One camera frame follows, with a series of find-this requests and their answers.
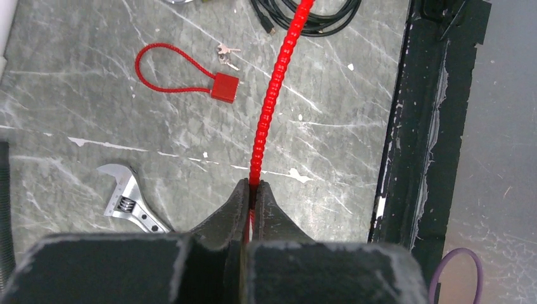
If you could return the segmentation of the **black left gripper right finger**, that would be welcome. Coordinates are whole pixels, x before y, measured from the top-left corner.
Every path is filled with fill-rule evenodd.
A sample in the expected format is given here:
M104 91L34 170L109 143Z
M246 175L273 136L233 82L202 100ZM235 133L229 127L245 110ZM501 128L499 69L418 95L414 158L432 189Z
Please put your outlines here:
M243 267L245 303L427 303L422 271L406 248L294 236L295 224L269 184L249 190L255 214Z

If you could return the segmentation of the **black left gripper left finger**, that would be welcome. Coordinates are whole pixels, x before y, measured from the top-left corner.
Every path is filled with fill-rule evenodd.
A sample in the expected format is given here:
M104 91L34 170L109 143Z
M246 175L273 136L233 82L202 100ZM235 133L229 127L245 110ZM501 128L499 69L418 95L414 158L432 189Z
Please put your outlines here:
M52 234L22 257L2 303L239 303L249 185L189 232Z

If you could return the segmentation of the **red alligator clip lead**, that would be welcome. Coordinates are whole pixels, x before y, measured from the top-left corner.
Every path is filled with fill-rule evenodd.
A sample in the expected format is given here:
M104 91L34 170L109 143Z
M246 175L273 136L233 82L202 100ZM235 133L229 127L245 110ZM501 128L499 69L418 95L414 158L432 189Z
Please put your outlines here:
M244 241L247 243L250 242L254 237L253 231L255 228L257 190L261 182L260 175L262 171L262 161L269 134L270 123L272 121L277 98L279 97L287 67L291 61L294 47L296 46L301 31L306 24L308 14L313 4L313 0L304 0L298 5L277 56L277 61L274 65L274 70L268 84L267 92L265 93L265 97L263 99L260 118L255 132L253 152L250 161L250 174L248 178L250 187L250 202L244 232Z
M166 54L172 56L171 67L163 72L150 68L164 67L157 63ZM203 93L217 101L232 104L236 100L239 79L228 73L212 72L198 63L181 48L165 42L144 46L134 60L134 71L139 82L152 91L163 94Z

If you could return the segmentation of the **keys of red lock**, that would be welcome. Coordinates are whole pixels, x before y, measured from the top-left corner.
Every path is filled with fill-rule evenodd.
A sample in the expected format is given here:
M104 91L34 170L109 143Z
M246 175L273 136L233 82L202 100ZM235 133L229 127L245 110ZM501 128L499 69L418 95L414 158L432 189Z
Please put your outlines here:
M218 60L222 65L227 65L228 67L232 68L235 71L240 71L240 69L235 66L231 61L231 55L233 53L241 52L240 49L237 48L229 48L225 44L219 44L217 46L217 55Z

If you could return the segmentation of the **brass padlock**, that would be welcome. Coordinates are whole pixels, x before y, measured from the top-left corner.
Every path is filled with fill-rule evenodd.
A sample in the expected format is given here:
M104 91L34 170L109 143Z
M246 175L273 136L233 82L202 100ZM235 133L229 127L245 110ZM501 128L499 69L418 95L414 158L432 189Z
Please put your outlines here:
M211 0L163 0L165 3L168 4L188 4L188 3L207 3Z

